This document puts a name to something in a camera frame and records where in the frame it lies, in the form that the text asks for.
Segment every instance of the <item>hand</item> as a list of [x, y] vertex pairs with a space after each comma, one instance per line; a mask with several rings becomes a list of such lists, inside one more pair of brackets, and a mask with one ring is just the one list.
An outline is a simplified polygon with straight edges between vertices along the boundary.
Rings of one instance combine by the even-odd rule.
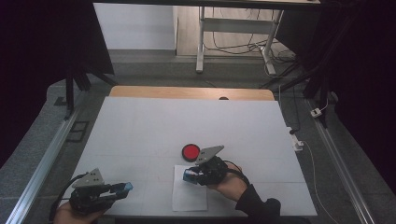
[[70, 203], [64, 203], [56, 211], [56, 215], [53, 223], [54, 224], [91, 224], [96, 219], [98, 219], [105, 211], [106, 210], [91, 213], [88, 214], [87, 216], [82, 216], [76, 214], [76, 212], [73, 211], [73, 208], [70, 205]]
[[[228, 168], [229, 169], [234, 169], [236, 171], [241, 170], [241, 167], [236, 167], [233, 164], [230, 164], [227, 162]], [[217, 185], [208, 185], [207, 186], [210, 189], [215, 189], [218, 192], [220, 192], [224, 197], [231, 199], [233, 201], [238, 202], [239, 198], [241, 195], [245, 192], [245, 190], [248, 188], [247, 184], [245, 181], [243, 181], [238, 175], [228, 173], [224, 179], [221, 181], [221, 183]]]

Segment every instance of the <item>wall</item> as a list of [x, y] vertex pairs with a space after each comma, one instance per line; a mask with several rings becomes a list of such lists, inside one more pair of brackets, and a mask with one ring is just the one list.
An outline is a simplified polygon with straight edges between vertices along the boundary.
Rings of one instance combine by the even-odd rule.
[[174, 7], [94, 4], [108, 49], [176, 49]]

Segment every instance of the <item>white paper sheet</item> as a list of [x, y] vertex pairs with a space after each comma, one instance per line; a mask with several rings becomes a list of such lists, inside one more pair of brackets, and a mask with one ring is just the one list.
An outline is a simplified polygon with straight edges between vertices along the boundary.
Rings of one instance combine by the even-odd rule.
[[206, 211], [205, 186], [194, 185], [183, 180], [183, 174], [190, 166], [175, 165], [172, 209], [174, 212]]

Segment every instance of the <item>metal frame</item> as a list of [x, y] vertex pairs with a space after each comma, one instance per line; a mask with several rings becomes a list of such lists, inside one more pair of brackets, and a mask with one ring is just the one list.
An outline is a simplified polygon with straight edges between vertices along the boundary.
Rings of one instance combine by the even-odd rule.
[[276, 74], [269, 52], [271, 49], [271, 45], [274, 41], [277, 27], [283, 14], [283, 10], [277, 12], [277, 15], [275, 16], [275, 19], [273, 21], [205, 18], [205, 7], [199, 7], [199, 10], [199, 42], [197, 52], [197, 64], [195, 69], [198, 74], [204, 72], [204, 32], [268, 35], [265, 48], [261, 48], [262, 57], [264, 59], [264, 66], [268, 70], [268, 74], [270, 76]]
[[[305, 105], [308, 109], [308, 112], [313, 109], [309, 101], [305, 99]], [[332, 163], [335, 166], [335, 170], [337, 171], [340, 179], [344, 185], [346, 192], [349, 194], [349, 197], [352, 201], [353, 206], [355, 207], [356, 213], [361, 220], [361, 223], [364, 224], [374, 224], [375, 220], [373, 215], [367, 206], [366, 201], [364, 201], [363, 196], [361, 195], [361, 191], [353, 180], [352, 175], [350, 174], [346, 163], [344, 162], [337, 146], [332, 140], [332, 136], [329, 131], [320, 124], [318, 119], [314, 120], [315, 125], [317, 126], [318, 133], [329, 152], [330, 158], [332, 159]]]
[[[85, 99], [86, 93], [81, 93], [77, 99], [77, 103], [80, 105]], [[64, 140], [68, 135], [70, 129], [73, 126], [74, 121], [76, 120], [81, 109], [81, 105], [77, 106], [74, 113], [71, 114], [69, 119], [65, 119], [61, 126], [58, 129], [58, 132], [54, 135], [52, 141], [47, 148], [46, 153], [44, 154], [41, 162], [38, 164], [35, 172], [32, 175], [29, 183], [27, 184], [25, 190], [23, 191], [20, 199], [14, 207], [11, 215], [8, 217], [7, 224], [16, 224], [22, 223], [26, 218], [33, 201], [41, 189], [41, 186], [44, 183], [48, 173], [50, 172], [50, 168], [52, 164], [55, 162], [56, 157], [58, 156], [59, 151], [64, 144]]]

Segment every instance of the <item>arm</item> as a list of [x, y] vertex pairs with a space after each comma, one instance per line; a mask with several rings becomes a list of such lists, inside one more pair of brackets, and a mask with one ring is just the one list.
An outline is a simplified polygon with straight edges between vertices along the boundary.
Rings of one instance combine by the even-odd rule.
[[[228, 163], [228, 168], [241, 170], [240, 167], [230, 163]], [[247, 186], [238, 175], [228, 173], [221, 183], [208, 187], [237, 202], [235, 209], [245, 212], [248, 215], [249, 223], [279, 222], [280, 202], [276, 199], [268, 199], [263, 202], [253, 185]]]

